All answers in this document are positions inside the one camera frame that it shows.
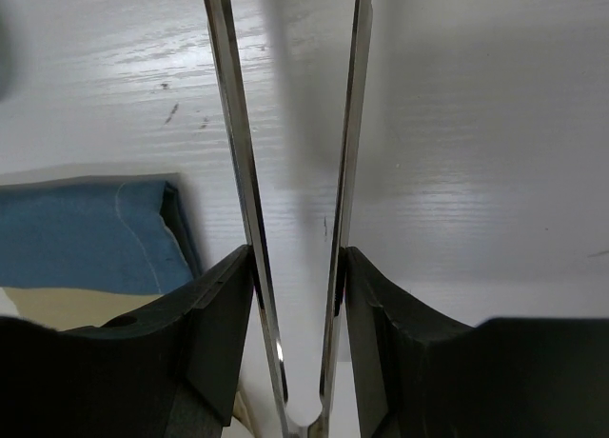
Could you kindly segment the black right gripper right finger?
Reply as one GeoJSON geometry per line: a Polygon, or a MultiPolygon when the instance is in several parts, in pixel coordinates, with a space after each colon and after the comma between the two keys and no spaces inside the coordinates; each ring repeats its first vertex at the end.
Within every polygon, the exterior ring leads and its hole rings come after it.
{"type": "Polygon", "coordinates": [[[470,327],[344,253],[364,437],[604,437],[606,319],[493,318],[470,327]]]}

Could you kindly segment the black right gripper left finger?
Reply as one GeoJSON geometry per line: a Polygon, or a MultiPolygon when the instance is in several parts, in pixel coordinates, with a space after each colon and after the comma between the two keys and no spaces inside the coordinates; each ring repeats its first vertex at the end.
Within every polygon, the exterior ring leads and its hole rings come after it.
{"type": "Polygon", "coordinates": [[[240,247],[111,319],[58,331],[1,321],[5,437],[218,437],[232,417],[252,301],[240,247]]]}

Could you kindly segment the silver metal tongs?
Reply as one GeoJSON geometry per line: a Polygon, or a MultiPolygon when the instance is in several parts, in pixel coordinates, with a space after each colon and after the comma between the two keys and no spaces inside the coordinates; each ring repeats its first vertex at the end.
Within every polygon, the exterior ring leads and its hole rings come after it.
{"type": "Polygon", "coordinates": [[[330,431],[340,323],[346,284],[346,248],[354,199],[367,63],[372,34],[372,0],[355,0],[344,106],[341,160],[336,194],[332,246],[324,317],[324,341],[319,398],[322,410],[308,426],[294,422],[288,412],[283,345],[276,310],[265,237],[246,93],[231,0],[204,0],[226,133],[239,195],[247,244],[253,251],[256,296],[265,352],[282,434],[285,437],[326,437],[330,431]]]}

